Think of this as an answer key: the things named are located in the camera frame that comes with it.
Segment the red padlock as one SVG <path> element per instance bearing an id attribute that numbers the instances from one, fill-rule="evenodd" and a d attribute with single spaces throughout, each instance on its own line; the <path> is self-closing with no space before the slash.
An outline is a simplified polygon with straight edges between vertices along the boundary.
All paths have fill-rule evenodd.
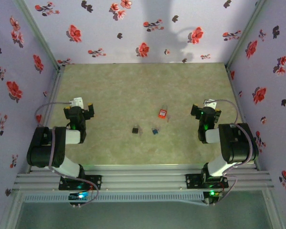
<path id="1" fill-rule="evenodd" d="M 159 111 L 158 117 L 161 119 L 165 119 L 167 117 L 167 105 L 163 105 Z"/>

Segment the circuit board with LED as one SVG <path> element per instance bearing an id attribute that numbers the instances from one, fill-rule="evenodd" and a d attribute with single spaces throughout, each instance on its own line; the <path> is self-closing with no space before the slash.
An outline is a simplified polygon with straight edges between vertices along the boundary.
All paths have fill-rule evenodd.
<path id="1" fill-rule="evenodd" d="M 223 194 L 222 194 L 222 191 L 209 190 L 209 191 L 204 191 L 203 195 L 204 195 L 204 199 L 206 198 L 219 199 Z"/>
<path id="2" fill-rule="evenodd" d="M 68 200 L 87 200 L 91 196 L 91 193 L 88 191 L 71 193 L 68 196 Z"/>

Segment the aluminium side rail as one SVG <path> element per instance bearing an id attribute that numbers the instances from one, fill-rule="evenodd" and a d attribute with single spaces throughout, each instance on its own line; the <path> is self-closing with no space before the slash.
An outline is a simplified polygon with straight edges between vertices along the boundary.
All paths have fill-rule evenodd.
<path id="1" fill-rule="evenodd" d="M 40 125 L 48 126 L 50 124 L 52 113 L 54 110 L 54 106 L 57 102 L 57 94 L 59 91 L 59 87 L 61 84 L 61 80 L 62 80 L 64 70 L 65 70 L 65 66 L 61 66 L 61 67 L 59 67 L 59 70 L 57 71 L 57 74 L 55 76 L 53 84 L 51 85 L 51 90 L 50 90 L 50 93 L 49 93 L 49 95 L 47 97 L 47 101 L 46 101 L 46 103 L 50 103 L 50 104 L 44 106 L 45 111 L 42 111 L 41 124 L 38 123 L 38 120 L 36 120 L 37 126 L 36 126 L 35 130 Z"/>
<path id="2" fill-rule="evenodd" d="M 242 106 L 240 105 L 238 95 L 235 92 L 235 87 L 233 85 L 233 80 L 232 80 L 232 77 L 231 77 L 231 71 L 230 71 L 229 67 L 225 66 L 225 71 L 227 73 L 227 76 L 228 76 L 228 79 L 229 79 L 229 82 L 230 82 L 230 85 L 231 85 L 231 88 L 232 88 L 232 92 L 233 92 L 233 95 L 234 95 L 234 98 L 235 98 L 235 104 L 236 104 L 236 107 L 237 107 L 237 121 L 235 121 L 235 123 L 238 123 L 238 121 L 242 121 L 242 122 L 245 122 L 245 124 L 246 124 L 246 119 L 245 119 L 245 117 L 244 117 L 244 115 L 242 113 L 243 110 L 242 110 Z M 257 159 L 257 157 L 252 160 L 253 148 L 254 148 L 252 140 L 253 140 L 254 137 L 252 137 L 252 138 L 250 137 L 250 134 L 251 134 L 250 127 L 248 127 L 247 130 L 244 129 L 242 126 L 239 127 L 239 128 L 244 133 L 246 139 L 248 140 L 249 154 L 248 154 L 247 159 L 244 162 L 239 163 L 238 166 L 242 166 L 242 165 L 251 163 L 251 161 L 253 161 L 253 163 L 256 164 L 255 160 Z"/>

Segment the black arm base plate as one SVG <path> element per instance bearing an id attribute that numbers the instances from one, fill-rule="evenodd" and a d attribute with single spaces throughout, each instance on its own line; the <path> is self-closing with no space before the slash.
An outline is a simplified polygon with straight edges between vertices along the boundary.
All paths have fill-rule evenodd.
<path id="1" fill-rule="evenodd" d="M 102 184 L 101 175 L 86 175 L 85 179 L 94 183 L 98 189 L 101 188 L 101 184 Z M 63 190 L 63 191 L 66 191 L 66 190 L 87 191 L 90 188 L 91 188 L 91 185 L 88 184 L 87 182 L 61 177 L 58 189 Z"/>
<path id="2" fill-rule="evenodd" d="M 187 189 L 226 189 L 229 188 L 225 177 L 203 176 L 202 174 L 186 174 Z"/>

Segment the grey corner post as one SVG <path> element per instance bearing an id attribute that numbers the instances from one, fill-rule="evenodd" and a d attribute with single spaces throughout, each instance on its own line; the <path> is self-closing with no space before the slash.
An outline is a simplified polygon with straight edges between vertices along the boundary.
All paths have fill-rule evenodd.
<path id="1" fill-rule="evenodd" d="M 13 0 L 15 5 L 18 7 L 18 9 L 22 12 L 24 18 L 26 19 L 27 23 L 29 24 L 32 32 L 34 33 L 35 37 L 39 41 L 40 45 L 46 52 L 47 56 L 50 58 L 52 65 L 54 66 L 55 70 L 57 72 L 60 71 L 60 67 L 57 64 L 57 61 L 55 60 L 55 57 L 50 50 L 50 47 L 48 43 L 45 40 L 45 37 L 43 36 L 41 30 L 39 29 L 35 19 L 33 18 L 31 12 L 29 11 L 29 8 L 27 7 L 26 3 L 24 0 Z"/>
<path id="2" fill-rule="evenodd" d="M 225 68 L 228 69 L 234 58 L 236 57 L 238 50 L 240 49 L 240 47 L 242 46 L 242 44 L 244 43 L 247 35 L 250 33 L 251 28 L 253 26 L 253 24 L 255 23 L 255 21 L 257 20 L 257 18 L 259 17 L 259 14 L 261 12 L 261 10 L 263 9 L 264 5 L 268 2 L 268 0 L 258 0 L 255 4 L 255 10 L 253 11 L 253 14 L 250 18 L 250 20 L 248 21 L 247 25 L 244 28 L 244 31 L 242 33 L 242 36 L 240 37 L 236 47 L 234 48 L 228 62 L 225 64 Z"/>

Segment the aluminium front rail beam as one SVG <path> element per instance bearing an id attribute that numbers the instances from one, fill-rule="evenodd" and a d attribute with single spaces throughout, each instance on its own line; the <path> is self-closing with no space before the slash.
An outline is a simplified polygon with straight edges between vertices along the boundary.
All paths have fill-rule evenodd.
<path id="1" fill-rule="evenodd" d="M 102 192 L 160 192 L 186 191 L 185 176 L 200 173 L 202 165 L 98 165 L 85 166 L 87 175 L 101 175 Z M 14 190 L 56 191 L 60 177 L 45 168 L 32 167 L 18 174 Z M 260 171 L 255 164 L 234 168 L 229 172 L 230 185 L 235 191 L 273 189 L 269 172 Z"/>

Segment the grey frame leg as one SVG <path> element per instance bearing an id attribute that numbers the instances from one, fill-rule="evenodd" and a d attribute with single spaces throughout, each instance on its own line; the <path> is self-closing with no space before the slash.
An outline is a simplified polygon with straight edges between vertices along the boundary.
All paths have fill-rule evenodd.
<path id="1" fill-rule="evenodd" d="M 272 229 L 285 229 L 271 190 L 266 188 L 262 190 L 262 193 Z"/>
<path id="2" fill-rule="evenodd" d="M 17 226 L 21 207 L 24 200 L 24 194 L 17 190 L 12 193 L 10 197 L 11 201 L 3 212 L 0 229 L 16 229 Z"/>

